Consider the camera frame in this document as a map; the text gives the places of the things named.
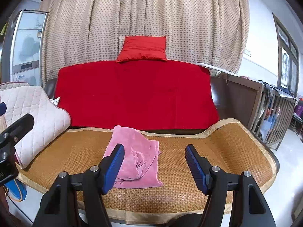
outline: window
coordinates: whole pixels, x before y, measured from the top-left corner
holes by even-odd
[[[279,46],[278,86],[288,89],[292,96],[297,96],[299,80],[298,48],[285,27],[274,15]]]

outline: woven mat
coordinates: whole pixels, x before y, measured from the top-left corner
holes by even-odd
[[[110,218],[129,224],[166,223],[188,212],[202,213],[207,197],[200,192],[190,174],[184,150],[193,144],[212,165],[229,173],[252,172],[262,192],[273,183],[276,165],[267,151],[237,120],[221,120],[198,135],[162,135],[142,132],[158,140],[162,152],[158,160],[158,179],[162,187],[112,189],[103,196]],[[101,161],[112,131],[97,128],[68,130],[46,147],[25,169],[19,180],[46,192],[61,171],[76,174]],[[78,192],[83,207],[82,192]],[[225,213],[231,211],[232,192],[228,193]]]

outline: beige curtain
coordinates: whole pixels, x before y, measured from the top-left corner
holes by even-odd
[[[248,0],[42,0],[40,10],[43,84],[62,67],[115,60],[126,35],[166,36],[168,59],[237,72],[249,26]]]
[[[43,84],[65,66],[116,59],[119,42],[135,25],[133,7],[137,0],[42,0],[40,10],[49,12],[42,46]]]
[[[139,0],[138,35],[166,36],[166,57],[239,70],[248,0]]]

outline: pink cloth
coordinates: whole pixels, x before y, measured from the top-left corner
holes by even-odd
[[[157,179],[159,142],[146,139],[133,128],[115,126],[103,157],[109,156],[117,143],[124,146],[125,155],[114,183],[115,188],[141,189],[160,187]]]

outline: white quilted blanket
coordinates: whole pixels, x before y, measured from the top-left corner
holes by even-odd
[[[52,104],[41,86],[0,90],[0,102],[7,106],[6,113],[1,116],[1,132],[27,113],[34,117],[33,129],[15,146],[22,169],[71,124],[69,114]]]

